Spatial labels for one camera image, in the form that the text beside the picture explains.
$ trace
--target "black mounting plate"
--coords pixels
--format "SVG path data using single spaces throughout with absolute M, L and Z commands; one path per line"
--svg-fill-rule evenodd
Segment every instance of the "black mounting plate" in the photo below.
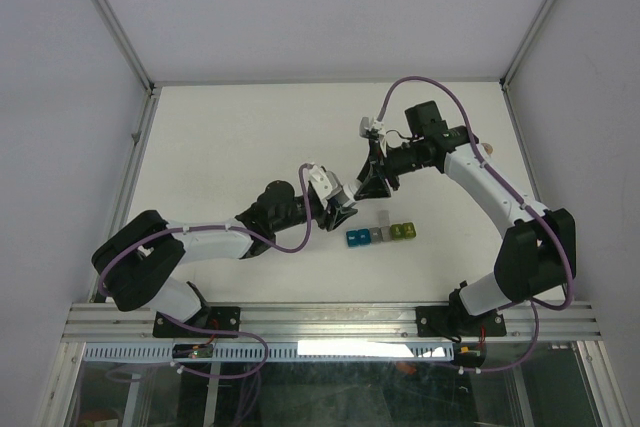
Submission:
M 506 337 L 507 328 L 504 325 L 504 317 L 496 311 L 489 315 L 478 317 L 475 322 L 465 323 L 456 332 L 447 332 L 446 319 L 450 313 L 447 305 L 416 307 L 416 325 L 418 337 L 442 337 L 446 334 L 450 337 L 480 337 L 482 327 L 486 337 Z
M 212 306 L 207 318 L 206 329 L 231 330 L 237 332 L 240 329 L 240 307 L 218 307 Z M 153 336 L 157 339 L 175 338 L 205 338 L 207 334 L 199 334 L 190 330 L 178 327 L 160 313 L 156 313 L 153 323 Z M 231 335 L 216 336 L 219 338 L 234 338 Z

